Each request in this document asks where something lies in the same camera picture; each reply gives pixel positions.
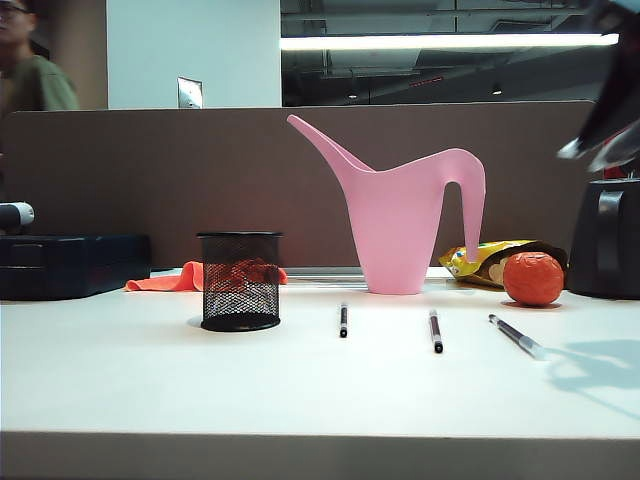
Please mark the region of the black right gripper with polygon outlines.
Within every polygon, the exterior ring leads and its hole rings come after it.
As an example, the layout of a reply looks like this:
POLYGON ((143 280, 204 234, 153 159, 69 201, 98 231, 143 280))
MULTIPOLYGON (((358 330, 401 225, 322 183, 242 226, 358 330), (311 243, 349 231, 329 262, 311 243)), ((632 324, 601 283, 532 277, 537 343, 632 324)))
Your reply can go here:
POLYGON ((609 73, 579 136, 558 152, 578 159, 600 148, 591 172, 639 166, 639 135, 624 134, 639 119, 639 2, 594 1, 588 19, 603 34, 617 34, 609 73))

